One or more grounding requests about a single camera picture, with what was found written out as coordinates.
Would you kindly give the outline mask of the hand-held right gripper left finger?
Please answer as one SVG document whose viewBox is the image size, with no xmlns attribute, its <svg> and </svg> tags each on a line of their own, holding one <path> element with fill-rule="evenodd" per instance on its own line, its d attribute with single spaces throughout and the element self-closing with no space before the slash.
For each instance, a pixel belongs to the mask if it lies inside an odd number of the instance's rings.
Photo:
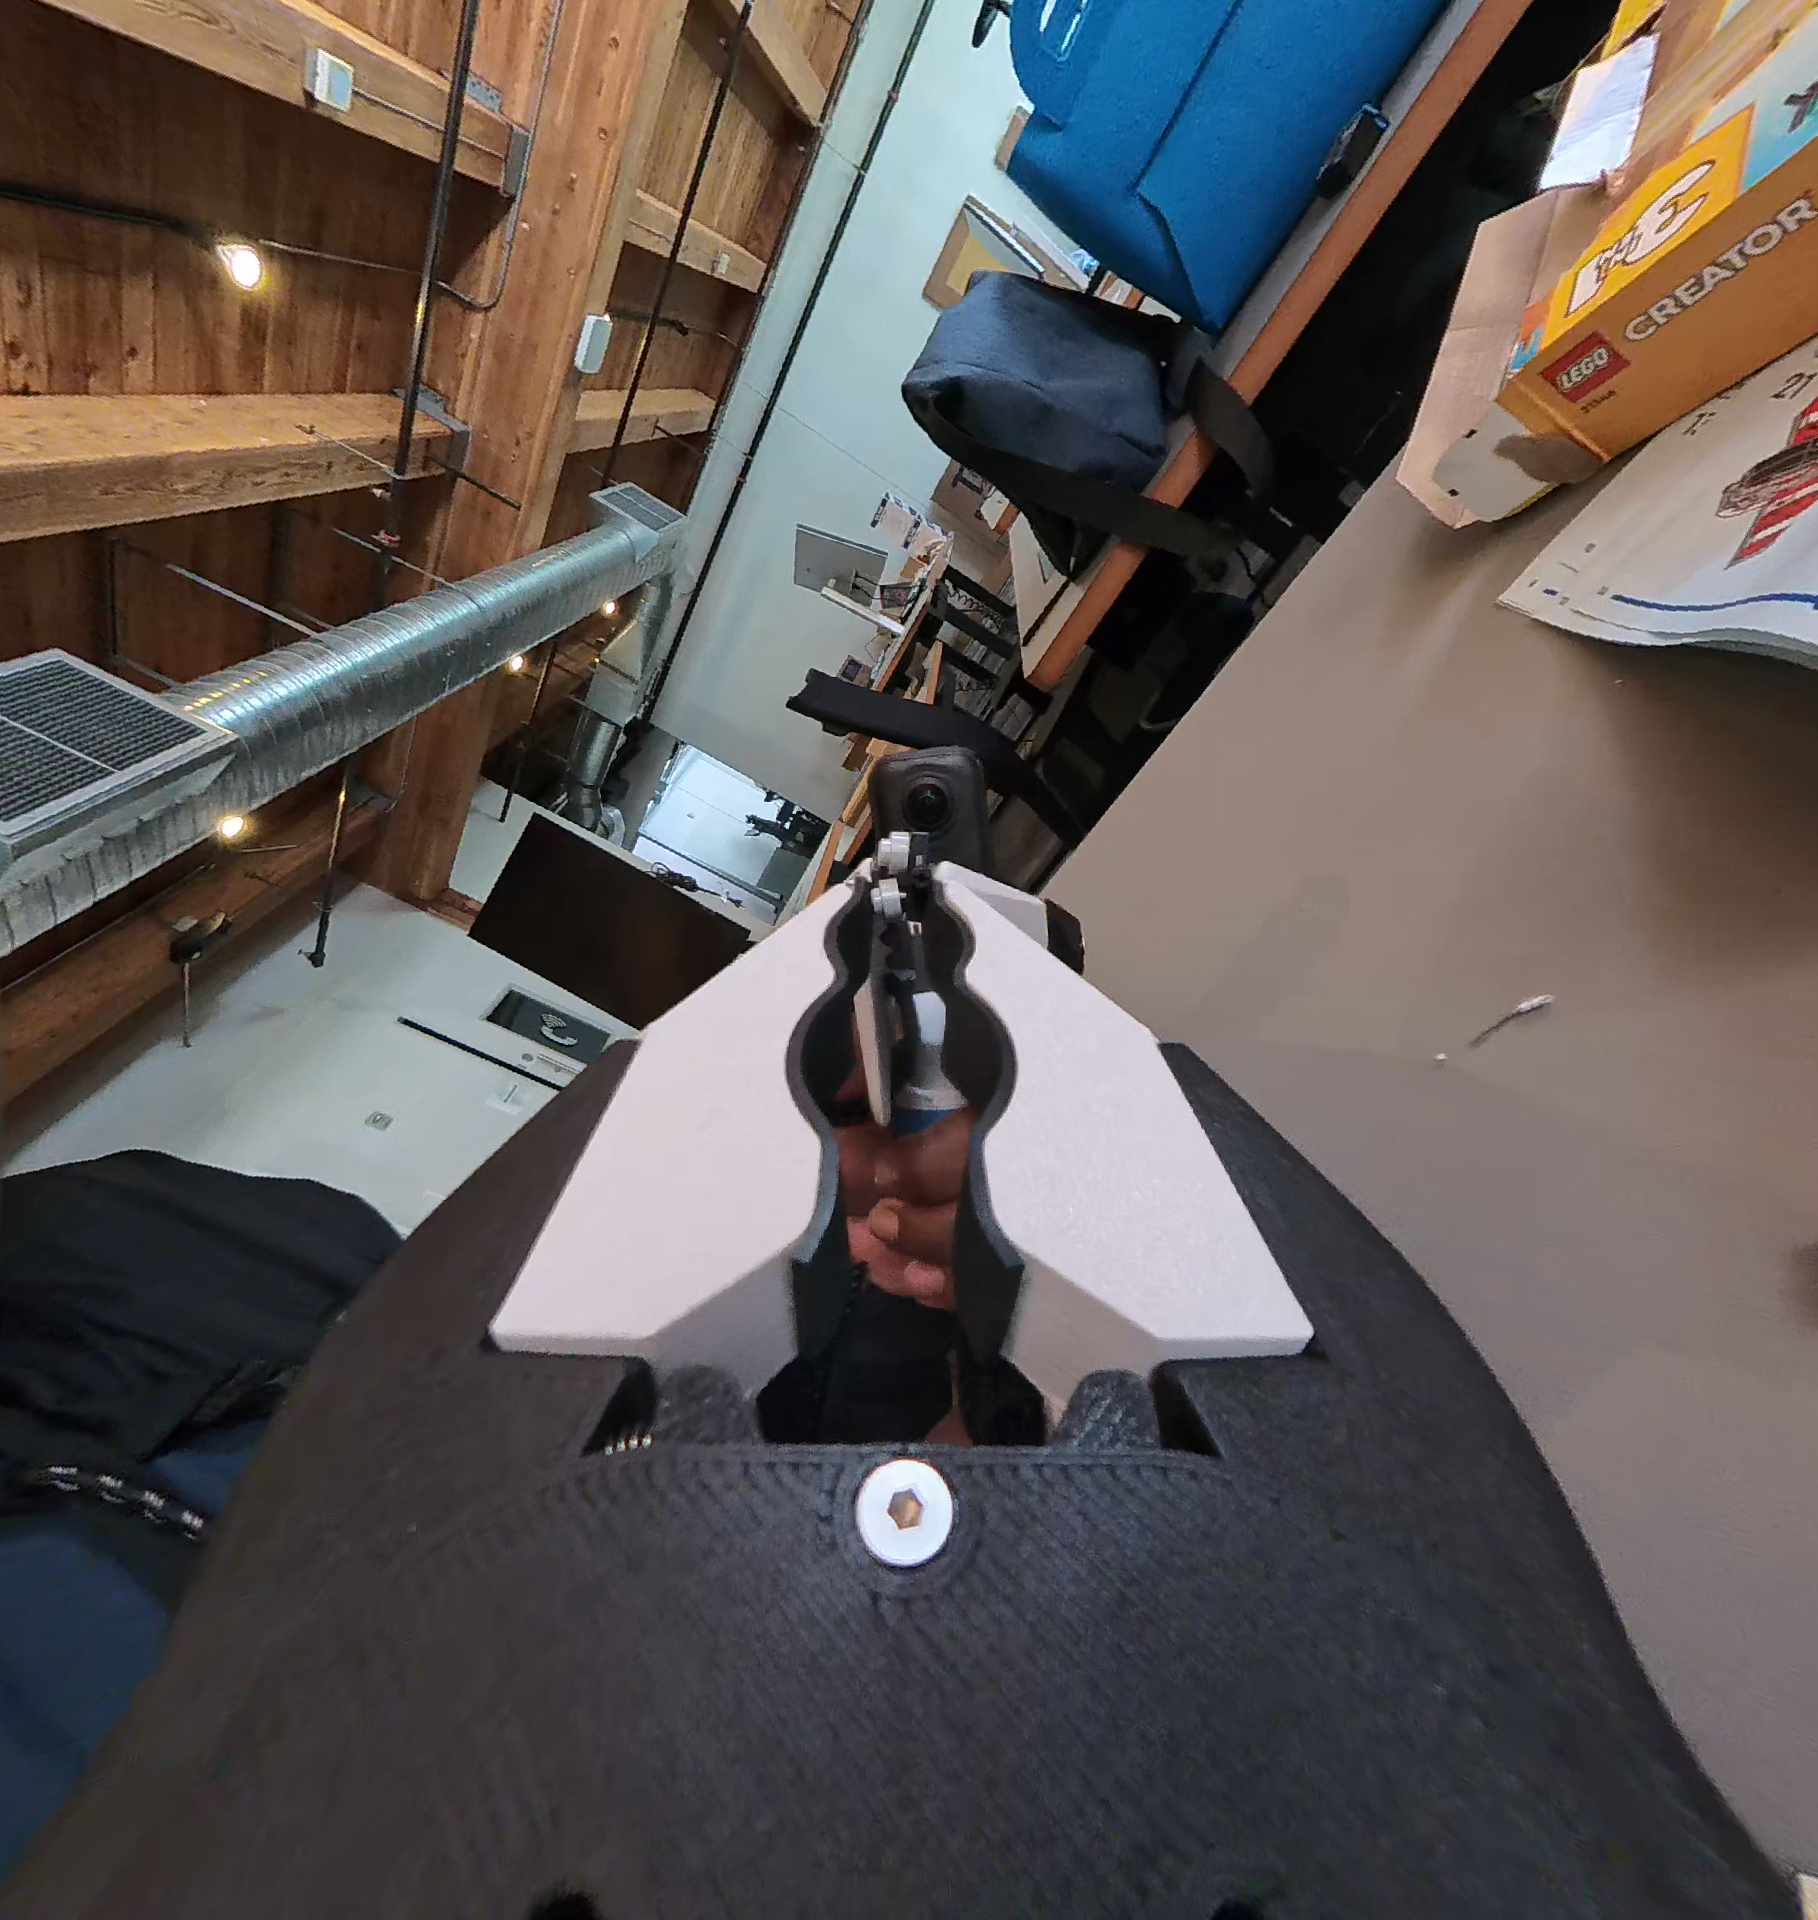
<svg viewBox="0 0 1818 1920">
<path fill-rule="evenodd" d="M 635 1042 L 491 1321 L 509 1354 L 772 1380 L 856 1291 L 837 1117 L 862 1091 L 867 894 L 827 892 Z"/>
</svg>

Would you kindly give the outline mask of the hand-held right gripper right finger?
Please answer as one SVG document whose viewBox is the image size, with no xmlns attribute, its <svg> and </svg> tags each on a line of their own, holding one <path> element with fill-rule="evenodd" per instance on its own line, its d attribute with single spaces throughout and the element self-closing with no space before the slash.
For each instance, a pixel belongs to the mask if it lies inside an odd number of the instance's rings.
<svg viewBox="0 0 1818 1920">
<path fill-rule="evenodd" d="M 1152 1033 L 937 869 L 926 951 L 945 1072 L 977 1127 L 957 1306 L 1045 1394 L 1174 1360 L 1298 1356 L 1311 1338 Z"/>
</svg>

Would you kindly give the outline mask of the navy shoulder bag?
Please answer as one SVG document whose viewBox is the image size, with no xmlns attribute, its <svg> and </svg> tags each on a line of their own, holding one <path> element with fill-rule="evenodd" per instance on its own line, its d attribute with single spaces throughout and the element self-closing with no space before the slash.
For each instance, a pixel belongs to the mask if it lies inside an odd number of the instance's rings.
<svg viewBox="0 0 1818 1920">
<path fill-rule="evenodd" d="M 1112 539 L 1210 569 L 1235 555 L 1235 516 L 1149 494 L 1177 420 L 1230 459 L 1243 514 L 1273 488 L 1264 427 L 1190 326 L 1019 274 L 970 279 L 900 397 L 939 449 L 1019 508 L 1065 580 Z"/>
</svg>

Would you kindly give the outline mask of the grey desk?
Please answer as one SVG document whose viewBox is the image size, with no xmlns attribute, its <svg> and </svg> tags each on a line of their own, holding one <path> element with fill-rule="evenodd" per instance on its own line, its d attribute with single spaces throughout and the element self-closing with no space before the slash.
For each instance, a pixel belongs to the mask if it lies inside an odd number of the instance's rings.
<svg viewBox="0 0 1818 1920">
<path fill-rule="evenodd" d="M 1050 889 L 1471 1331 L 1818 1877 L 1818 673 L 1502 610 L 1589 496 L 1384 470 Z"/>
</svg>

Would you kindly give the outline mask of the person's left hand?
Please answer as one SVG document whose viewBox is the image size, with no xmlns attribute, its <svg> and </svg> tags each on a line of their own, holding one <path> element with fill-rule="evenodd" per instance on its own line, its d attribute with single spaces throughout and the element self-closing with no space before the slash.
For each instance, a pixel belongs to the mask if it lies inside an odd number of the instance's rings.
<svg viewBox="0 0 1818 1920">
<path fill-rule="evenodd" d="M 971 1124 L 964 1107 L 918 1133 L 860 1123 L 833 1135 L 850 1260 L 875 1288 L 922 1308 L 955 1308 Z"/>
</svg>

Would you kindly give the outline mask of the black chair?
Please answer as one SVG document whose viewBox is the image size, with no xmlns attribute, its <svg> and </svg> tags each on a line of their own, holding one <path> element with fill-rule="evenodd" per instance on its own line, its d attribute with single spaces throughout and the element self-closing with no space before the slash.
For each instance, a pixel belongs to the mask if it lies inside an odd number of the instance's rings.
<svg viewBox="0 0 1818 1920">
<path fill-rule="evenodd" d="M 801 692 L 789 696 L 785 707 L 829 733 L 859 733 L 896 749 L 970 754 L 989 790 L 1029 805 L 1066 848 L 1079 846 L 1088 834 L 1074 812 L 1042 780 L 1036 767 L 1019 754 L 1019 746 L 967 712 L 922 706 L 814 667 L 807 672 Z"/>
</svg>

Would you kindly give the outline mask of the wood edged table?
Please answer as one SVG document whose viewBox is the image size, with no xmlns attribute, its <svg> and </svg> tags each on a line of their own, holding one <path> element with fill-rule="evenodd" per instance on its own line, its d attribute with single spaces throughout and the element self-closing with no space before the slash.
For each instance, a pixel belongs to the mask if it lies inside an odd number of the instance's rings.
<svg viewBox="0 0 1818 1920">
<path fill-rule="evenodd" d="M 1305 213 L 1207 351 L 1207 366 L 1245 404 L 1257 401 L 1327 304 L 1527 10 L 1524 1 L 1456 1 L 1438 14 L 1386 91 L 1390 125 L 1371 157 L 1354 183 Z M 1111 539 L 1083 577 L 1050 590 L 1038 618 L 1025 624 L 1021 667 L 1029 685 L 1043 694 L 1065 685 L 1144 559 L 1144 547 Z"/>
</svg>

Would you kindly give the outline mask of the black panel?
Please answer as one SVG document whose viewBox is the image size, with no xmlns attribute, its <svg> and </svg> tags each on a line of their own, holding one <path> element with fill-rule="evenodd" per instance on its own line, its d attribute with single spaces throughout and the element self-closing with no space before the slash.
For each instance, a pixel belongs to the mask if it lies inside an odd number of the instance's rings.
<svg viewBox="0 0 1818 1920">
<path fill-rule="evenodd" d="M 472 940 L 646 1028 L 741 959 L 754 932 L 549 812 L 524 824 Z"/>
</svg>

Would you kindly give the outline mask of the black jacket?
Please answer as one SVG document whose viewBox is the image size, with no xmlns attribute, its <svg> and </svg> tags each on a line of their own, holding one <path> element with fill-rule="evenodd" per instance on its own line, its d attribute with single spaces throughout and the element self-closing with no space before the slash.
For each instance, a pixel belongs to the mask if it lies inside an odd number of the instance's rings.
<svg viewBox="0 0 1818 1920">
<path fill-rule="evenodd" d="M 276 1410 L 403 1236 L 365 1198 L 152 1150 L 0 1181 L 0 1410 L 161 1453 Z"/>
</svg>

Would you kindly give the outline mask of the blue fabric bag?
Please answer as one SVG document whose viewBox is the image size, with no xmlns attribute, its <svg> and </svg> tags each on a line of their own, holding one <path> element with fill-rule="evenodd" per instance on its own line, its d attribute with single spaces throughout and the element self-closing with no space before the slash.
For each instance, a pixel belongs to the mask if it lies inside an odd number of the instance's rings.
<svg viewBox="0 0 1818 1920">
<path fill-rule="evenodd" d="M 1019 1 L 1008 171 L 1098 263 L 1218 335 L 1438 1 Z"/>
</svg>

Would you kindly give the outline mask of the instruction booklet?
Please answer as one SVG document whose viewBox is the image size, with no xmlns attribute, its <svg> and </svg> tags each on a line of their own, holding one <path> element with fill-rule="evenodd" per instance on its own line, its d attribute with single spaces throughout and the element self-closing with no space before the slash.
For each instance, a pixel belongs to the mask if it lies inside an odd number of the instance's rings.
<svg viewBox="0 0 1818 1920">
<path fill-rule="evenodd" d="M 1498 602 L 1818 672 L 1818 335 L 1645 444 Z"/>
</svg>

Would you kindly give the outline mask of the metal vent grille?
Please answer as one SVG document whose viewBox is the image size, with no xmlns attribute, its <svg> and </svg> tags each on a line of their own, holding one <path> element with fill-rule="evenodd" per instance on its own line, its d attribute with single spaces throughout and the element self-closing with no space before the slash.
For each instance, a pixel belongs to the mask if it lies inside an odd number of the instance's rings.
<svg viewBox="0 0 1818 1920">
<path fill-rule="evenodd" d="M 0 663 L 0 892 L 202 795 L 237 754 L 106 670 L 49 648 Z"/>
</svg>

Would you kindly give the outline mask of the blue shirt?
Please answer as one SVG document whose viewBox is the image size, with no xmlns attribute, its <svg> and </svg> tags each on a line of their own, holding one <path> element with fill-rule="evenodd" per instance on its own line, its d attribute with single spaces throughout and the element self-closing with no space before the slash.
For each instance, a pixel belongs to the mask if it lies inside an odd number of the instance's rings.
<svg viewBox="0 0 1818 1920">
<path fill-rule="evenodd" d="M 136 1456 L 0 1410 L 0 1884 L 152 1673 L 268 1425 Z"/>
</svg>

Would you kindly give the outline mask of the yellow toy set box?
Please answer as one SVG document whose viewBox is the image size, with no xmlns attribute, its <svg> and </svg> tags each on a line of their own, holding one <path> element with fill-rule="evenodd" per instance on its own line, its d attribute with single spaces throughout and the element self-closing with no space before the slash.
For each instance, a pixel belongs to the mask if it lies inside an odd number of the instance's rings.
<svg viewBox="0 0 1818 1920">
<path fill-rule="evenodd" d="M 1397 481 L 1514 514 L 1817 330 L 1818 1 L 1621 4 L 1474 232 Z"/>
</svg>

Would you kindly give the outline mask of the silver air duct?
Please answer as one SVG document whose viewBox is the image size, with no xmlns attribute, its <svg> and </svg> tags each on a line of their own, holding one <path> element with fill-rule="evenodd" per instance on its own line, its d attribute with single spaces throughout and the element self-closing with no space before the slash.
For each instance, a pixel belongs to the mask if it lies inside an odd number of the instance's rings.
<svg viewBox="0 0 1818 1920">
<path fill-rule="evenodd" d="M 683 513 L 617 483 L 591 500 L 593 527 L 531 557 L 432 588 L 344 625 L 297 639 L 164 696 L 229 737 L 209 780 L 143 802 L 123 821 L 58 838 L 0 879 L 0 959 L 216 838 L 300 783 L 361 756 L 511 658 L 561 637 L 604 602 L 670 580 Z"/>
</svg>

